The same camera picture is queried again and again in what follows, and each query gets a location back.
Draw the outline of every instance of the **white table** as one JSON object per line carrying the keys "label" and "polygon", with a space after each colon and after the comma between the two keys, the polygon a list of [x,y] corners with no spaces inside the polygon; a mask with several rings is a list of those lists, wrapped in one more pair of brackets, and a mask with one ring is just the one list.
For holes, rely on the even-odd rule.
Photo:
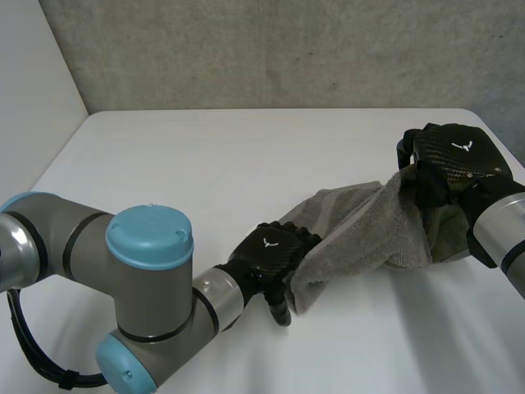
{"label": "white table", "polygon": [[[112,213],[146,203],[182,210],[194,226],[197,275],[224,263],[255,224],[318,189],[387,181],[403,132],[427,122],[484,128],[525,182],[509,151],[464,110],[235,110],[96,114],[34,189]],[[24,291],[22,303],[55,361],[97,371],[95,346],[115,325],[111,299],[53,277]],[[288,329],[257,297],[158,392],[524,392],[524,329],[525,302],[499,270],[471,257],[379,270],[332,283]],[[0,392],[60,392],[25,361],[4,302],[0,334]]]}

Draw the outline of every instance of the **blue joint cap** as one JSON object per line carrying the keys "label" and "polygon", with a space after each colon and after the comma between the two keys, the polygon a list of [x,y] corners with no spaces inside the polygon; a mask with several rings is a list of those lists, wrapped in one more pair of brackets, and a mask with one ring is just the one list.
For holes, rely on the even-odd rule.
{"label": "blue joint cap", "polygon": [[96,355],[100,372],[118,394],[151,394],[157,390],[148,370],[113,335],[98,344]]}
{"label": "blue joint cap", "polygon": [[42,193],[38,191],[26,191],[24,193],[20,193],[19,195],[14,195],[0,207],[0,212],[5,211],[9,207],[9,205],[13,205],[16,201],[18,201],[19,199],[23,199],[24,197],[27,197],[28,195],[41,195],[41,194]]}
{"label": "blue joint cap", "polygon": [[189,219],[161,205],[140,205],[118,213],[107,226],[106,244],[122,263],[149,271],[179,267],[194,252]]}

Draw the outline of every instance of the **towel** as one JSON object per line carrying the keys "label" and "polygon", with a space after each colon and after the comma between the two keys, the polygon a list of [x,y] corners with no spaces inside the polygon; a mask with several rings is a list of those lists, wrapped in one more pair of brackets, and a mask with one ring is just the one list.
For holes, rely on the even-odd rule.
{"label": "towel", "polygon": [[280,220],[323,239],[286,279],[286,296],[297,314],[308,310],[337,277],[381,266],[423,267],[468,248],[468,223],[460,208],[416,207],[416,171],[414,165],[406,167],[384,186],[374,181],[319,190]]}

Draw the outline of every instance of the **logo on hand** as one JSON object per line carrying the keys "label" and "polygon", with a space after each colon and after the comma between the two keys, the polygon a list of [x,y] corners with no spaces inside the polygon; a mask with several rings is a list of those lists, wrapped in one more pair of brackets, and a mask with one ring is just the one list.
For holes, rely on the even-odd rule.
{"label": "logo on hand", "polygon": [[270,242],[266,241],[266,238],[262,240],[264,242],[264,247],[267,248],[269,246],[278,246],[279,244],[271,244]]}
{"label": "logo on hand", "polygon": [[452,146],[455,146],[456,148],[465,149],[467,152],[470,152],[470,149],[473,146],[473,142],[470,141],[468,145],[457,145],[454,142],[452,143]]}

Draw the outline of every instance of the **carbon fiber hand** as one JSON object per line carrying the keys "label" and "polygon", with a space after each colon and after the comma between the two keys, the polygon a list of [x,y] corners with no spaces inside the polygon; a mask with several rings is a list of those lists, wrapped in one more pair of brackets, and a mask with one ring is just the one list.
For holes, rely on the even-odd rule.
{"label": "carbon fiber hand", "polygon": [[319,242],[320,236],[304,227],[297,228],[292,222],[262,223],[235,248],[228,261],[249,267],[257,282],[255,292],[264,294],[276,322],[288,326],[291,316],[283,279]]}
{"label": "carbon fiber hand", "polygon": [[421,208],[457,204],[469,186],[487,176],[512,178],[500,151],[478,127],[429,123],[405,131],[397,151],[399,169],[411,157],[418,166],[416,204]]}

